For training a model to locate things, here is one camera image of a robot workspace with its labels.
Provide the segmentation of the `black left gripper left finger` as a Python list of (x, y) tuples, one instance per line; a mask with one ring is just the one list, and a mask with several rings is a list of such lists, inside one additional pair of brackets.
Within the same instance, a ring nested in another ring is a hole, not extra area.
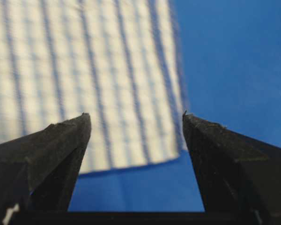
[(0, 144), (0, 225), (18, 210), (67, 211), (90, 135), (83, 113)]

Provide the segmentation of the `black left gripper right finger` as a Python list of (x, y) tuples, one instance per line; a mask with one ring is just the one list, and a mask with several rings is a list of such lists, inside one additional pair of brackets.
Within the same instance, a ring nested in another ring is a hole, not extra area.
[(281, 148), (183, 114), (206, 225), (281, 225)]

